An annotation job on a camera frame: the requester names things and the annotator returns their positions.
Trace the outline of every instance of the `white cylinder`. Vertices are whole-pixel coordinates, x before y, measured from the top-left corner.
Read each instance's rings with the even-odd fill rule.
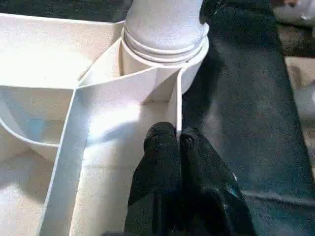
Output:
[[[203,0],[134,0],[124,38],[139,56],[176,63],[194,57],[209,26],[199,19]]]

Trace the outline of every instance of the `white divider wall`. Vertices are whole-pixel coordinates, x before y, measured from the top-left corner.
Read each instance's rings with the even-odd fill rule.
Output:
[[[132,175],[143,155],[146,132],[156,122],[176,125],[181,120],[176,80],[168,99],[152,100],[152,92],[159,89],[156,79],[157,69],[150,68],[76,90],[41,236],[100,235],[124,229]]]

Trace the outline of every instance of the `white object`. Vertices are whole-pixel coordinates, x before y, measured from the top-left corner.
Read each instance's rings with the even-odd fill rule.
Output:
[[[0,14],[0,235],[122,231],[149,127],[180,135],[207,37],[165,65],[134,53],[123,24]]]
[[[277,6],[273,9],[278,21],[302,26],[315,26],[315,1],[299,0],[291,7],[289,4]]]
[[[198,54],[209,26],[199,20],[203,0],[134,0],[124,40],[137,55],[159,63],[181,63]]]
[[[315,59],[287,57],[295,104],[303,120],[315,120]]]

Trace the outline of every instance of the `white plastic tray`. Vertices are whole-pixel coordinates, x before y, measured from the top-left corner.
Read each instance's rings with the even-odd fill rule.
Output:
[[[146,132],[180,134],[207,39],[164,66],[136,56],[123,25],[0,14],[0,236],[123,231]]]

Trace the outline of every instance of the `dark cloth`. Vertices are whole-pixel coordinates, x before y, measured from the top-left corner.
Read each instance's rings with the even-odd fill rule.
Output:
[[[311,165],[271,9],[234,0],[209,24],[183,126],[198,127],[236,175],[258,235],[315,235]]]

